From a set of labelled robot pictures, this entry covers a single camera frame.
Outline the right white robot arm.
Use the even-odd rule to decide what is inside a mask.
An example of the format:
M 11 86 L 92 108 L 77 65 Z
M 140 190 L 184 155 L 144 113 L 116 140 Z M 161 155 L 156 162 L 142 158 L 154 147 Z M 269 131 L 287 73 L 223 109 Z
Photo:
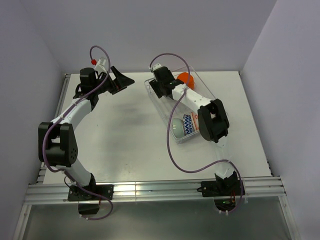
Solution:
M 191 129 L 197 127 L 204 140 L 212 142 L 223 149 L 227 144 L 230 127 L 223 102 L 218 98 L 207 98 L 193 90 L 189 86 L 192 76 L 190 72 L 186 73 L 187 79 L 183 81 L 175 77 L 166 66 L 162 66 L 161 64 L 153 65 L 149 70 L 153 74 L 153 80 L 149 84 L 159 99 L 162 97 L 169 98 L 175 102 L 173 106 L 174 110 L 178 105 L 182 104 L 197 116 L 196 120 L 183 121 L 182 129 L 184 134 L 188 134 Z M 228 159 L 218 159 L 199 169 L 186 170 L 176 163 L 172 152 L 169 151 L 168 155 L 173 165 L 184 173 L 195 174 L 216 165 L 213 191 L 219 196 L 231 193 L 241 196 L 245 193 L 240 172 L 235 164 Z

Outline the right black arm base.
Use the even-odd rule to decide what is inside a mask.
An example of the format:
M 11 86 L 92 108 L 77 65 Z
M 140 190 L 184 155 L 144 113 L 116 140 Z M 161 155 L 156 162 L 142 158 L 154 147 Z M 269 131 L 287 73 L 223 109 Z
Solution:
M 242 198 L 245 195 L 245 187 L 237 172 L 233 171 L 229 177 L 222 178 L 215 174 L 215 180 L 201 181 L 197 192 L 203 198 L 223 197 L 214 200 L 215 207 L 221 212 L 229 213 L 237 207 L 236 197 Z

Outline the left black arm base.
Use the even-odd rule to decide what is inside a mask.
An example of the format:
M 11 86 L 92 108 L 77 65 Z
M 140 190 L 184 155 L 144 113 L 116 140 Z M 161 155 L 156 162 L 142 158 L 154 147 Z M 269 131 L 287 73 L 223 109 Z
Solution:
M 114 185 L 113 184 L 98 184 L 93 187 L 79 187 L 71 185 L 68 191 L 68 202 L 78 202 L 78 213 L 81 217 L 86 217 L 89 220 L 100 220 L 108 217 L 113 211 Z M 102 205 L 102 201 L 107 201 L 110 204 L 110 210 L 104 216 L 93 217 L 96 215 Z

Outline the grey-green ceramic bowl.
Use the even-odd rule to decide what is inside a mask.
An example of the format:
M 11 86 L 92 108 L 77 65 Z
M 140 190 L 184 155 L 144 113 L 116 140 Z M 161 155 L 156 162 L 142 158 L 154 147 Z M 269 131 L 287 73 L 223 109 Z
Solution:
M 184 131 L 184 124 L 183 120 L 180 118 L 173 118 L 172 119 L 172 131 L 174 136 L 177 139 L 181 139 L 185 136 L 185 131 Z

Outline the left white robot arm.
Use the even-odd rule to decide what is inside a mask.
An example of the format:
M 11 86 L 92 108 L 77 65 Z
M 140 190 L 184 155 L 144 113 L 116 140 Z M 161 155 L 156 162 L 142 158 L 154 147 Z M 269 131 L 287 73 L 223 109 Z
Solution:
M 78 158 L 75 129 L 95 109 L 100 94 L 109 92 L 115 95 L 135 81 L 114 66 L 108 71 L 83 68 L 79 79 L 70 106 L 52 121 L 42 122 L 38 126 L 38 155 L 49 171 L 63 172 L 79 188 L 79 194 L 91 200 L 96 197 L 98 188 L 95 177 Z

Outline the orange geometric blue bowl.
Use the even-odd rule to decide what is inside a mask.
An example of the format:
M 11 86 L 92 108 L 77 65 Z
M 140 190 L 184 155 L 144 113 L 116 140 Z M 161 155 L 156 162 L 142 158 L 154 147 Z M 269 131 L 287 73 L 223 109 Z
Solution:
M 182 118 L 183 131 L 185 135 L 192 134 L 195 131 L 192 116 L 184 114 Z

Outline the orange floral ceramic bowl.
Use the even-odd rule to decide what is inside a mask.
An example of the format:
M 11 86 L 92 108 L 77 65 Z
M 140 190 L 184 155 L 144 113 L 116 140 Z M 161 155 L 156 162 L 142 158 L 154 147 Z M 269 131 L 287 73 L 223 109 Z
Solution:
M 190 113 L 190 116 L 191 116 L 191 121 L 192 121 L 192 124 L 193 124 L 193 129 L 194 129 L 194 131 L 195 131 L 195 132 L 199 131 L 198 114 L 192 111 L 192 112 Z

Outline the orange plastic cup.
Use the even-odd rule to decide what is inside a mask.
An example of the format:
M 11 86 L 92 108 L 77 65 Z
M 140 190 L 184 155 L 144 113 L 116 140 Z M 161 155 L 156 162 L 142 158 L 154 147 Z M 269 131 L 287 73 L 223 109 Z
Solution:
M 182 72 L 177 76 L 177 79 L 184 82 L 190 89 L 195 89 L 194 77 L 188 72 Z

